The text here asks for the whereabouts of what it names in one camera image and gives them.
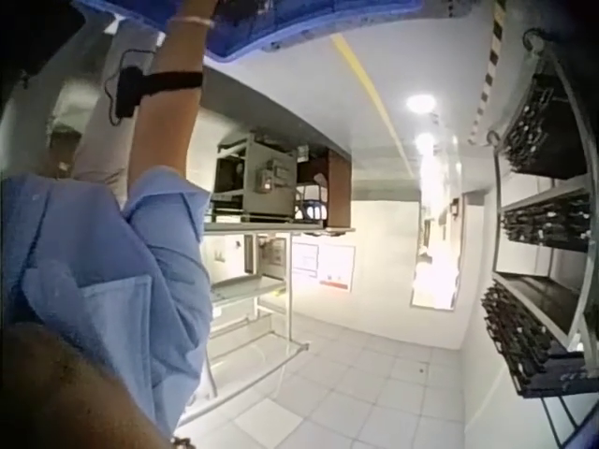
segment black strap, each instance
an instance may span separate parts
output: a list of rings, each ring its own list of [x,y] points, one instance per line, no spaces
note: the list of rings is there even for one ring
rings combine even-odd
[[[119,75],[116,91],[115,115],[117,119],[133,117],[145,95],[165,91],[197,89],[202,86],[202,72],[161,72],[144,75],[139,67],[125,67]]]

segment ceiling light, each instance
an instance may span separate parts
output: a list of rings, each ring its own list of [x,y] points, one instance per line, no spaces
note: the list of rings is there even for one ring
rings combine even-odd
[[[422,133],[416,136],[414,143],[420,154],[423,156],[431,156],[434,151],[436,140],[431,133]]]
[[[408,109],[415,114],[428,114],[437,106],[434,96],[429,94],[412,95],[406,102]]]

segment blue crate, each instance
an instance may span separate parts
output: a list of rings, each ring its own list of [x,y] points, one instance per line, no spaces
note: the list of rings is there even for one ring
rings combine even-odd
[[[79,0],[164,30],[181,0]],[[378,22],[400,20],[422,0],[272,0],[265,13],[237,24],[217,20],[209,32],[208,55],[230,62],[253,50],[276,50],[318,36]]]

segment white tiled floor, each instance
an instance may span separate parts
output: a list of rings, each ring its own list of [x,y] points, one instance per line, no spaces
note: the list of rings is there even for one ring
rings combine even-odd
[[[202,449],[463,449],[458,352],[295,323],[309,353],[177,435]]]

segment white ceiling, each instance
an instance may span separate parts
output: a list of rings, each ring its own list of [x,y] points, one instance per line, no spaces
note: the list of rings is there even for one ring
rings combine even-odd
[[[357,181],[409,181],[410,171],[417,174],[419,157],[413,139],[421,131],[435,129],[429,116],[409,112],[405,99],[432,93],[446,135],[455,133],[460,141],[463,178],[453,182],[461,183],[461,190],[474,190],[492,180],[490,150],[466,143],[488,65],[492,9],[492,0],[482,0],[465,18],[409,20],[343,33],[383,100],[410,170],[330,37],[277,52],[254,51],[229,64],[209,64],[289,109],[350,152]],[[530,1],[508,3],[502,56],[480,141],[486,126],[499,120],[517,86],[524,58],[520,38],[536,23],[533,12]],[[449,160],[458,162],[449,142],[446,150]]]

